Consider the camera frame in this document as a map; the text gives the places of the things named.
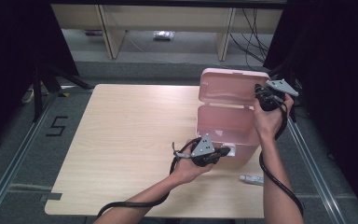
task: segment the wrist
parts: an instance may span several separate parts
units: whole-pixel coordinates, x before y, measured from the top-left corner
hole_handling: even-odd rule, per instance
[[[275,134],[271,132],[259,132],[257,131],[258,138],[260,139],[260,143],[275,141]]]
[[[275,148],[275,136],[272,134],[259,135],[260,145],[263,149]]]
[[[172,173],[170,174],[168,177],[167,177],[170,185],[172,186],[172,188],[176,188],[178,186],[181,186],[183,184],[185,184],[183,181],[182,181],[182,178],[180,178],[179,175],[177,175],[176,173]]]

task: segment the hand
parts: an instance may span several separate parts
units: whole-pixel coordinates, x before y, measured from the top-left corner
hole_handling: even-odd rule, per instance
[[[185,154],[191,153],[191,145],[185,149],[184,153]],[[175,178],[176,181],[178,181],[178,184],[181,185],[181,184],[189,183],[193,181],[195,178],[197,178],[197,176],[209,172],[212,169],[212,167],[213,164],[208,164],[205,167],[200,167],[194,164],[194,162],[191,159],[180,159],[177,162],[176,167],[171,174],[171,177]]]
[[[286,110],[286,116],[289,117],[290,110],[293,106],[293,99],[285,94],[285,99],[282,108]],[[282,125],[282,112],[279,108],[272,111],[264,111],[260,107],[260,103],[257,99],[254,102],[255,108],[255,128],[258,135],[261,137],[274,138],[275,133],[279,131]]]

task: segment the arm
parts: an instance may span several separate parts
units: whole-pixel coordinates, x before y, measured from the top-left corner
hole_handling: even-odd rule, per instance
[[[181,159],[177,162],[175,170],[171,175],[167,176],[152,187],[142,191],[141,193],[129,198],[126,202],[133,203],[146,203],[153,202],[160,199],[172,189],[189,183],[197,176],[206,173],[212,169],[213,165],[209,164],[205,167],[199,167],[193,163],[192,160]],[[107,224],[107,223],[138,223],[151,207],[146,208],[127,208],[127,207],[114,207],[105,212],[94,223]]]
[[[286,94],[284,103],[289,114],[294,102]],[[281,123],[282,113],[279,109],[263,111],[258,100],[255,100],[255,127],[260,138],[264,163],[277,179],[292,190],[274,139]],[[296,203],[266,175],[264,176],[263,200],[266,223],[304,223]]]

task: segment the pink box lid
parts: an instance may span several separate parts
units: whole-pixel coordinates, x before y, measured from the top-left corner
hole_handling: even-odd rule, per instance
[[[255,84],[266,86],[269,75],[263,72],[207,68],[200,81],[200,101],[209,104],[252,105]]]

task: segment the pink plastic box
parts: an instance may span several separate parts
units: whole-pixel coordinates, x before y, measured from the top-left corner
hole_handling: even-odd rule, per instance
[[[255,84],[266,86],[261,72],[207,68],[202,72],[197,136],[211,136],[215,147],[231,147],[223,160],[247,162],[260,145],[254,127]]]

